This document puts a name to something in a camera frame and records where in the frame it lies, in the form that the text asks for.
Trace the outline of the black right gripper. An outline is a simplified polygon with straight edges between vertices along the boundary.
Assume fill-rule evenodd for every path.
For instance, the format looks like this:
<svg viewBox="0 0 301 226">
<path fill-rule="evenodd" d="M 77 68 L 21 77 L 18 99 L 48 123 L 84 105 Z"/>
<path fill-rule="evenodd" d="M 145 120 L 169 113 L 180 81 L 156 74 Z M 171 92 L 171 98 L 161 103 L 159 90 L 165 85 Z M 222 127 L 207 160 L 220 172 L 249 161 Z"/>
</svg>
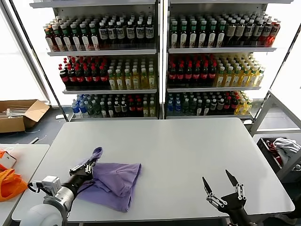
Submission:
<svg viewBox="0 0 301 226">
<path fill-rule="evenodd" d="M 252 221 L 244 209 L 246 203 L 244 184 L 239 183 L 227 169 L 225 172 L 236 193 L 217 198 L 206 179 L 202 177 L 206 200 L 217 208 L 218 211 L 228 214 L 233 224 L 237 226 L 251 226 Z"/>
</svg>

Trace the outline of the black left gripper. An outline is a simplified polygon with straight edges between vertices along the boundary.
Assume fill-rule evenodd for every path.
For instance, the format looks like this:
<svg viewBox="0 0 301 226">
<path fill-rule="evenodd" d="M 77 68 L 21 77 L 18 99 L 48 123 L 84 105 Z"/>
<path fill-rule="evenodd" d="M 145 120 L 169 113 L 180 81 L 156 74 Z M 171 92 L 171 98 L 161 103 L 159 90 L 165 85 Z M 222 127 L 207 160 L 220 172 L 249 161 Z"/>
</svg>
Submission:
<svg viewBox="0 0 301 226">
<path fill-rule="evenodd" d="M 70 169 L 70 178 L 62 183 L 62 187 L 68 188 L 74 196 L 77 196 L 80 187 L 93 178 L 94 165 L 94 161 L 87 161 Z"/>
</svg>

